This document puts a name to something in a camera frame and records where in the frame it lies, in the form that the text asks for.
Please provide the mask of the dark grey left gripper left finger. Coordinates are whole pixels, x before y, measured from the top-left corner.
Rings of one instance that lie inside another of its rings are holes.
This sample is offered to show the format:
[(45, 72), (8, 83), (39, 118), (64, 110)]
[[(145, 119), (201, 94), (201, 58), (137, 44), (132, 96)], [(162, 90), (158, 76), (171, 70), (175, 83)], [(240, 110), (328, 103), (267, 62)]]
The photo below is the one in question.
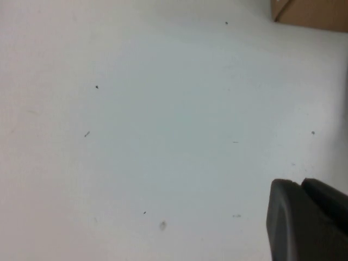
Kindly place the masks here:
[(266, 228), (272, 260), (347, 260), (347, 226), (338, 226), (286, 179), (271, 183)]

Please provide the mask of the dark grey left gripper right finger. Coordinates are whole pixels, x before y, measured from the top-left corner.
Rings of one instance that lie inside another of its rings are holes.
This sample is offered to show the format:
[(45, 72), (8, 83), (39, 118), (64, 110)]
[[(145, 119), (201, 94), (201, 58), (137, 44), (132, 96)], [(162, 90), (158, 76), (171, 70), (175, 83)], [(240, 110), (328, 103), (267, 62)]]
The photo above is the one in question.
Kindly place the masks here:
[(347, 226), (347, 195), (317, 179), (301, 183), (306, 194), (338, 226)]

